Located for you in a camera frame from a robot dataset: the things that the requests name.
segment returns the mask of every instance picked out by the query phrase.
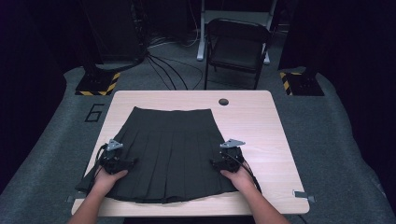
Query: forearm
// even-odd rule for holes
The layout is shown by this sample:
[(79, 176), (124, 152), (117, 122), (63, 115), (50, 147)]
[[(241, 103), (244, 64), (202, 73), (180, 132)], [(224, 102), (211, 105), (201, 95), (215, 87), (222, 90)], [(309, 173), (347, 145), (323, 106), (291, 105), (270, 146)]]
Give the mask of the forearm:
[(255, 188), (244, 190), (242, 194), (257, 224), (289, 223)]
[(69, 220), (69, 224), (96, 223), (100, 205), (105, 197), (94, 191), (85, 198), (76, 213)]

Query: black pleated skirt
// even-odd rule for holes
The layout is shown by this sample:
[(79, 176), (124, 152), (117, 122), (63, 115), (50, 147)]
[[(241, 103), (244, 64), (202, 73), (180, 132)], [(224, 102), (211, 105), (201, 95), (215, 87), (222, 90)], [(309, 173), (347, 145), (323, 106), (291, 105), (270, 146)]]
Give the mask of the black pleated skirt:
[[(114, 140), (121, 159), (138, 159), (107, 197), (136, 203), (185, 202), (236, 191), (211, 165), (224, 143), (210, 109), (160, 111), (135, 107)], [(87, 191), (92, 169), (76, 186)]]

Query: person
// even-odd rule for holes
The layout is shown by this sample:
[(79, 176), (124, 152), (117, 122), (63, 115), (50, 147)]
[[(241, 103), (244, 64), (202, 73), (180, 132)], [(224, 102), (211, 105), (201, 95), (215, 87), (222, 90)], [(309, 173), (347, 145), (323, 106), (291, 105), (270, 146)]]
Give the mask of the person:
[[(257, 224), (289, 223), (256, 189), (250, 174), (242, 167), (236, 173), (226, 170), (220, 171), (222, 175), (229, 178), (233, 185), (242, 193), (247, 200), (247, 204)], [(78, 208), (76, 213), (70, 218), (69, 224), (96, 223), (100, 204), (105, 196), (113, 188), (120, 178), (126, 176), (128, 171), (120, 171), (114, 175), (109, 175), (102, 167), (98, 168), (94, 185), (87, 198)]]

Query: white tabletop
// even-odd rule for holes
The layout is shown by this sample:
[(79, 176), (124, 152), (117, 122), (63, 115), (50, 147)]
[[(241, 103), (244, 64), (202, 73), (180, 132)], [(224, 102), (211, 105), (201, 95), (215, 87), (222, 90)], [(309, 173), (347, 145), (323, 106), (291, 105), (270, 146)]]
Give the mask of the white tabletop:
[[(220, 105), (219, 99), (228, 105)], [(158, 110), (212, 110), (225, 140), (246, 142), (243, 155), (257, 177), (264, 197), (282, 214), (304, 214), (307, 199), (293, 191), (304, 191), (290, 147), (269, 91), (117, 91), (87, 173), (94, 164), (98, 148), (120, 130), (134, 106)], [(76, 199), (72, 214), (83, 199)], [(248, 204), (237, 192), (223, 193), (184, 203), (147, 204), (105, 198), (102, 217), (201, 217), (250, 215)]]

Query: gray carpet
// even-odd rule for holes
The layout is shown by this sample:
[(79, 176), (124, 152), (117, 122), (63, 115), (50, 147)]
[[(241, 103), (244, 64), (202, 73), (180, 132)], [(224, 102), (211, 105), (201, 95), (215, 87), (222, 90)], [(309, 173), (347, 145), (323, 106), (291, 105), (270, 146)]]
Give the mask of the gray carpet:
[[(280, 71), (277, 71), (285, 37), (281, 33), (275, 35), (269, 50), (271, 63), (264, 66), (258, 89), (273, 94), (304, 189), (317, 199), (311, 204), (310, 211), (303, 215), (304, 219), (307, 223), (396, 223), (375, 173), (361, 159), (347, 114), (332, 84), (318, 75), (325, 96), (286, 95)], [(205, 63), (195, 59), (197, 48), (197, 43), (189, 48), (168, 44), (149, 51), (156, 56), (196, 66), (204, 72)], [(204, 87), (199, 70), (168, 62), (182, 75), (189, 89), (197, 83), (196, 90)], [(105, 67), (119, 65), (107, 64)], [(303, 71), (303, 68), (290, 71)], [(67, 90), (63, 101), (0, 196), (0, 223), (65, 223), (70, 218), (73, 204), (65, 200), (75, 194), (74, 186), (84, 173), (113, 97), (113, 94), (76, 96), (75, 87), (83, 75), (82, 68), (64, 74)], [(162, 76), (166, 85), (172, 87), (163, 73)], [(183, 90), (177, 76), (170, 76), (177, 89)], [(121, 73), (115, 91), (167, 90), (166, 85), (145, 60)], [(209, 82), (208, 88), (235, 89), (216, 82)], [(98, 122), (84, 122), (93, 104), (104, 104), (95, 108), (103, 113)], [(303, 223), (297, 216), (286, 217), (292, 223)], [(99, 223), (122, 222), (122, 217), (99, 219)]]

